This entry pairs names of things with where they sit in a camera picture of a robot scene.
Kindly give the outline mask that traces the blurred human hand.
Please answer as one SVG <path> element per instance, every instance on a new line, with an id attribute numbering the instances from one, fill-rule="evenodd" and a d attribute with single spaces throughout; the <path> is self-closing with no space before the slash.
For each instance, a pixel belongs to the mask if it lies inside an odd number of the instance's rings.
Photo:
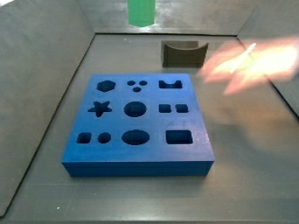
<path id="1" fill-rule="evenodd" d="M 290 81 L 299 71 L 299 36 L 224 42 L 206 61 L 198 76 L 206 83 L 226 81 L 224 95 L 269 81 Z"/>

